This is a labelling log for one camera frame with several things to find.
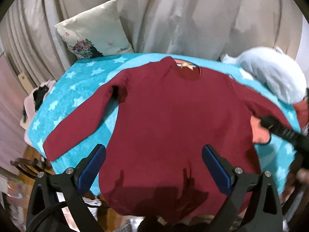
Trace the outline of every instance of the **floral pillow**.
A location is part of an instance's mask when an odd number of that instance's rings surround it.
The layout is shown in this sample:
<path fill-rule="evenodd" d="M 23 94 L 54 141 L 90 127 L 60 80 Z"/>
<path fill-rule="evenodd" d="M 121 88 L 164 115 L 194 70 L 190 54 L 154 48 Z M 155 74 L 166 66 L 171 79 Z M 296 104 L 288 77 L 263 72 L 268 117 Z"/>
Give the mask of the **floral pillow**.
<path fill-rule="evenodd" d="M 119 19 L 116 0 L 81 12 L 55 28 L 68 49 L 79 58 L 133 53 Z"/>

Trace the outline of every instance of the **stuffed animal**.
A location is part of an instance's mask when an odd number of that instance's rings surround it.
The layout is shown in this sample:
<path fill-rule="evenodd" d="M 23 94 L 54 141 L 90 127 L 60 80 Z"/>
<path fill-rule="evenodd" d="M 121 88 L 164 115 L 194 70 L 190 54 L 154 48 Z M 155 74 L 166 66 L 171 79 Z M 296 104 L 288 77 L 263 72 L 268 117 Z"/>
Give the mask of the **stuffed animal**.
<path fill-rule="evenodd" d="M 306 94 L 306 78 L 299 65 L 279 47 L 256 47 L 233 58 L 220 57 L 222 63 L 241 66 L 259 82 L 265 84 L 282 102 L 300 102 Z"/>

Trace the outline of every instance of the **maroon sweater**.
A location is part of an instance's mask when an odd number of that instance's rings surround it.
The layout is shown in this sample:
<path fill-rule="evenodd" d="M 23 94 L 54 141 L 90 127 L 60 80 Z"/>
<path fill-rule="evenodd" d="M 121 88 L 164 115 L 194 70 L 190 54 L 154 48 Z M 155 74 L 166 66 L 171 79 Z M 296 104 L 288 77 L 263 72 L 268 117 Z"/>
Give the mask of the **maroon sweater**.
<path fill-rule="evenodd" d="M 121 215 L 159 215 L 168 222 L 215 215 L 226 196 L 202 161 L 202 147 L 211 144 L 232 166 L 259 173 L 251 116 L 272 115 L 289 126 L 277 106 L 228 75 L 180 68 L 167 57 L 102 85 L 47 137 L 47 158 L 91 135 L 112 96 L 119 100 L 118 117 L 99 186 Z"/>

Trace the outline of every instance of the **blue blanket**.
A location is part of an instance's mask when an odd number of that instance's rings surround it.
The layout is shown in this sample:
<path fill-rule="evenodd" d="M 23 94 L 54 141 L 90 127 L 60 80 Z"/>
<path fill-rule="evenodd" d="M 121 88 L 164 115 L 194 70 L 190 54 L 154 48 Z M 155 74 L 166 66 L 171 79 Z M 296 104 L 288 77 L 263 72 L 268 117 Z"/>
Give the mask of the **blue blanket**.
<path fill-rule="evenodd" d="M 300 131 L 293 106 L 280 102 L 276 96 L 261 83 L 255 81 L 240 66 L 180 55 L 133 53 L 77 61 L 56 83 L 33 119 L 28 130 L 28 136 L 33 147 L 45 156 L 43 142 L 47 136 L 61 120 L 89 98 L 100 85 L 111 80 L 123 69 L 156 62 L 166 56 L 187 60 L 198 66 L 229 74 L 239 83 L 253 88 L 276 104 L 282 110 L 293 129 Z M 55 173 L 62 173 L 68 167 L 75 167 L 82 158 L 89 155 L 96 144 L 101 143 L 107 146 L 115 127 L 117 113 L 118 102 L 110 100 L 104 119 L 96 132 L 57 160 L 52 161 Z M 293 147 L 291 144 L 273 135 L 269 144 L 255 145 L 255 149 L 262 171 L 269 170 L 273 174 L 278 192 L 281 193 L 284 189 L 289 165 L 294 159 Z M 91 190 L 96 195 L 100 193 L 98 177 L 93 183 Z"/>

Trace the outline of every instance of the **metal screw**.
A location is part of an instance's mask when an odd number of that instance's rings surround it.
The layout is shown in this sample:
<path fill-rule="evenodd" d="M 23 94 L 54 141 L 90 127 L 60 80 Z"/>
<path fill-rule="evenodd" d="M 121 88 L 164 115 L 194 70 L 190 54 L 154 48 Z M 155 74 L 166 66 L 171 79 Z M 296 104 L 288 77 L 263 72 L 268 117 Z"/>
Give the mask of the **metal screw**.
<path fill-rule="evenodd" d="M 38 177 L 39 177 L 39 178 L 42 178 L 43 176 L 44 176 L 44 172 L 39 172 L 39 173 L 38 173 Z"/>
<path fill-rule="evenodd" d="M 240 167 L 236 167 L 236 168 L 235 168 L 235 173 L 237 173 L 237 174 L 242 174 L 242 173 L 243 173 L 243 170 L 242 170 Z"/>
<path fill-rule="evenodd" d="M 265 171 L 264 174 L 265 174 L 267 177 L 271 177 L 271 172 L 269 172 L 269 171 Z"/>
<path fill-rule="evenodd" d="M 65 173 L 71 174 L 71 173 L 73 173 L 73 171 L 74 171 L 74 169 L 72 167 L 69 167 L 69 168 L 66 169 Z"/>

